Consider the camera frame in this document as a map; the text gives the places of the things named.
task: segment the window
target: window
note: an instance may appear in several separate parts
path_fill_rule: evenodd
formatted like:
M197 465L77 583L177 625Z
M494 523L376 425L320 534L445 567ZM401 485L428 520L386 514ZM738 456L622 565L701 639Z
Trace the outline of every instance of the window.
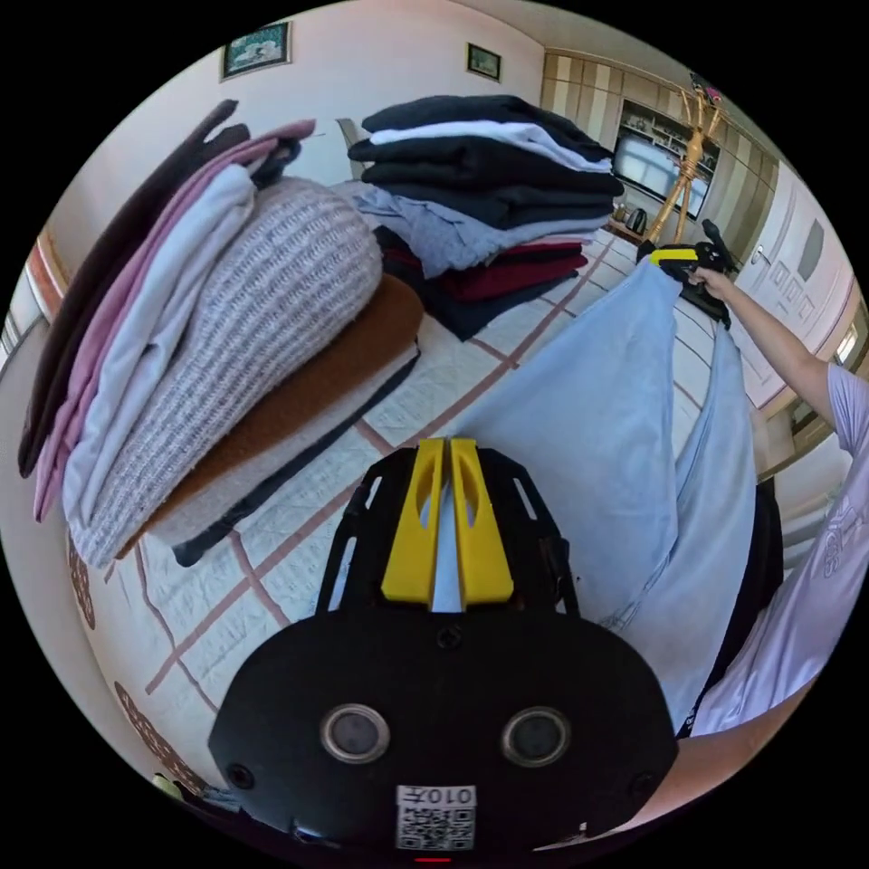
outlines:
M857 346L857 327L852 323L848 327L848 331L845 333L845 337L842 338L842 343L839 344L838 350L836 351L836 361L839 365L844 365L845 360L851 355L851 352Z

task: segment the picture frame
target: picture frame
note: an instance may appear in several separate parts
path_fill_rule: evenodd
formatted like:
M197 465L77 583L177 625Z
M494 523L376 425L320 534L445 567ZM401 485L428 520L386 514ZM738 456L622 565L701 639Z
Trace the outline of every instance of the picture frame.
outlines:
M291 36L292 22L280 21L233 39L220 52L220 81L292 63Z
M501 81L501 56L480 45L468 43L467 71L489 81Z

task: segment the brown fabric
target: brown fabric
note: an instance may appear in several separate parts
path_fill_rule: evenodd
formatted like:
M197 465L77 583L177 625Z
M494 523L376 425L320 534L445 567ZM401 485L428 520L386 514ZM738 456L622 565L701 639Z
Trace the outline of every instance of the brown fabric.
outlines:
M148 176L114 216L73 276L48 333L24 417L18 446L18 470L23 477L33 473L54 417L66 398L72 364L84 334L121 269L145 241L178 188L206 163L251 137L244 124L237 124L205 141L237 105L237 100L224 100Z
M270 392L175 488L121 553L222 474L290 437L413 344L423 319L416 293L384 275L371 302L318 356Z

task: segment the quilted bedspread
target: quilted bedspread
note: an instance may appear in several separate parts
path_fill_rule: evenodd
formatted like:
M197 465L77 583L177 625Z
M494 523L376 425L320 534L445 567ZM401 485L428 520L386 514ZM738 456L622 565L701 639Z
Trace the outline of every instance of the quilted bedspread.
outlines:
M193 568L180 568L150 536L105 571L87 568L70 549L82 621L106 682L179 779L191 788L224 784L206 745L217 709L244 659L312 614L332 535L365 470L397 447L452 434L463 411L631 271L633 250L599 233L578 279L465 343L426 317L422 355L407 381ZM706 397L713 329L681 300L675 317L678 456Z

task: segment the human arm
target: human arm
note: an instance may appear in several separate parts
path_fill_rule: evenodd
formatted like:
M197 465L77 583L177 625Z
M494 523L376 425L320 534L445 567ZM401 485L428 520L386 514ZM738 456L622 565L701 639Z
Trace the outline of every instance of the human arm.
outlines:
M833 428L836 415L827 382L829 365L813 356L806 345L780 320L719 272L697 269L710 294L734 313L764 358L788 386Z

